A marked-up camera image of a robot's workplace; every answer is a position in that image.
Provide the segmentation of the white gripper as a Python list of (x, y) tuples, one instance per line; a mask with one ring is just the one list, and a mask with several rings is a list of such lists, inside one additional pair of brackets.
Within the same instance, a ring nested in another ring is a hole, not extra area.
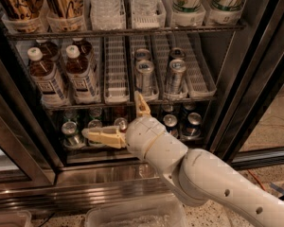
[(138, 91), (134, 92), (134, 102), (137, 118), (130, 123), (125, 134), (119, 130), (119, 127), (109, 126), (86, 128), (82, 130), (82, 135), (90, 141), (111, 148), (125, 148), (127, 146), (127, 150), (132, 155), (144, 160), (148, 148), (166, 129), (156, 118), (150, 117), (151, 109)]

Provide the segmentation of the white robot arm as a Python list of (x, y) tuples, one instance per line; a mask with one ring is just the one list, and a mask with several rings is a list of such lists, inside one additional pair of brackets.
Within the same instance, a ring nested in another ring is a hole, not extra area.
[(219, 157), (188, 148), (151, 115), (143, 96), (134, 94), (136, 119), (125, 132), (116, 126), (85, 128), (82, 135), (112, 148), (126, 148), (151, 165), (182, 203), (200, 206), (213, 200), (256, 227), (284, 227), (284, 201), (254, 185)]

